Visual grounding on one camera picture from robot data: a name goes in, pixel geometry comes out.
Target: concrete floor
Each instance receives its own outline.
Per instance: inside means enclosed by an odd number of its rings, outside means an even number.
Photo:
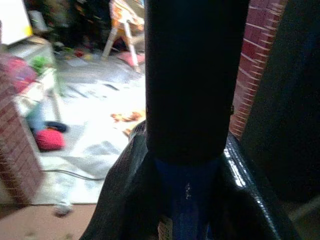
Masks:
[[[0,239],[77,240],[85,231],[95,207],[75,205],[71,214],[59,218],[54,216],[53,206],[29,206],[23,209],[7,206],[0,210]]]

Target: blue object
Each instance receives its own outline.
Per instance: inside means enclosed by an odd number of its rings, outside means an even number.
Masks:
[[[46,129],[43,103],[38,103],[25,119],[34,135],[36,135],[37,132]]]
[[[155,160],[165,199],[162,212],[172,220],[173,240],[207,239],[219,162],[214,159],[199,166],[184,166]]]
[[[208,236],[207,236],[208,240],[214,240],[214,236],[212,234],[212,230],[211,227],[209,226],[209,230],[208,230]]]

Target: pink mat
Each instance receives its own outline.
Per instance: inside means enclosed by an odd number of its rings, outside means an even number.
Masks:
[[[137,54],[136,56],[138,58],[138,64],[143,63],[145,61],[145,55],[144,54],[141,54],[141,55]],[[131,53],[129,51],[121,52],[121,53],[117,54],[116,57],[118,59],[121,59],[121,60],[125,61],[127,64],[129,64],[129,66],[131,66],[131,67],[134,66],[134,63],[132,61],[132,56],[131,56]]]

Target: dark blue object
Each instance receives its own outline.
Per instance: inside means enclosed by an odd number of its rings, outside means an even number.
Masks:
[[[210,227],[210,226],[209,226],[209,229],[208,229],[207,239],[209,239],[209,240],[214,240],[214,236],[213,236],[213,234],[212,234],[212,230],[211,230],[211,227]]]
[[[174,240],[207,239],[219,162],[214,159],[199,166],[184,166],[155,161],[165,199],[162,211],[172,220]]]
[[[69,130],[67,125],[57,121],[46,121],[45,125],[49,128],[55,128],[60,133],[65,133]]]

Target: brick wall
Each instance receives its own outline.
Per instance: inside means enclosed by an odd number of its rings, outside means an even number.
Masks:
[[[27,205],[42,182],[43,172],[13,95],[10,79],[0,71],[0,178],[15,203]]]
[[[0,21],[0,44],[2,43],[2,22]]]
[[[229,130],[241,139],[287,0],[251,0]]]

